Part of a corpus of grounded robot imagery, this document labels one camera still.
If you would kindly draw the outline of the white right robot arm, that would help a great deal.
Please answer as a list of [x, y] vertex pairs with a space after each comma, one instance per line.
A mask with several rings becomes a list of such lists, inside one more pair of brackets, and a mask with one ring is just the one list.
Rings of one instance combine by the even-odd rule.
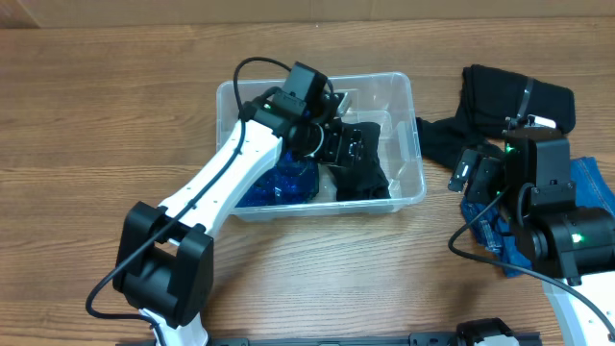
[[517, 249], [531, 263], [526, 273], [541, 281], [565, 344], [613, 344], [614, 217], [577, 205], [564, 134], [508, 130], [496, 156], [466, 148], [449, 188], [508, 217]]

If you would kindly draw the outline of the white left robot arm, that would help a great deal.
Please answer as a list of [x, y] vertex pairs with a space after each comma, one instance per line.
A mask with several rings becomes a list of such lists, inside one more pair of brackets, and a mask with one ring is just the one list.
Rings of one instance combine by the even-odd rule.
[[143, 202], [123, 225], [112, 286], [153, 329], [156, 345], [206, 345], [201, 324], [213, 282], [214, 240], [249, 188], [283, 151], [333, 166], [361, 159], [361, 134], [342, 123], [345, 92], [297, 98], [271, 87], [239, 108], [215, 156], [180, 190]]

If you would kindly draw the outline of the clear plastic container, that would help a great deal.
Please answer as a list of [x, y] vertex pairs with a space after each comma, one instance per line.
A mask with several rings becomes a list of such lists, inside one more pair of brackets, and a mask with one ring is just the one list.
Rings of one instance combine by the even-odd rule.
[[378, 156], [388, 180], [388, 199], [338, 202], [330, 170], [319, 168], [319, 193], [305, 204], [236, 208], [232, 214], [247, 222], [291, 216], [344, 213], [390, 213], [420, 203], [427, 192], [415, 119], [411, 81], [402, 72], [332, 76], [337, 92], [347, 92], [346, 123], [381, 126]]

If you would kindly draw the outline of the blue green sequin cloth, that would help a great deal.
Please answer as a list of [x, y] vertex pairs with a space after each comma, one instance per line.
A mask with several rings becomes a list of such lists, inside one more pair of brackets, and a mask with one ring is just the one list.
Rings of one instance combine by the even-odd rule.
[[303, 204], [319, 192], [318, 164], [283, 152], [276, 165], [258, 178], [239, 200], [238, 208]]

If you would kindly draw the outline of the black banded cloth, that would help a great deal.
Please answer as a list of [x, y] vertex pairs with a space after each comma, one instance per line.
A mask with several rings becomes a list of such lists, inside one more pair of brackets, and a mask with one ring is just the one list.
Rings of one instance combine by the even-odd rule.
[[576, 126], [575, 95], [567, 87], [473, 64], [462, 71], [455, 121], [486, 137], [501, 138], [510, 120], [537, 115], [568, 134]]

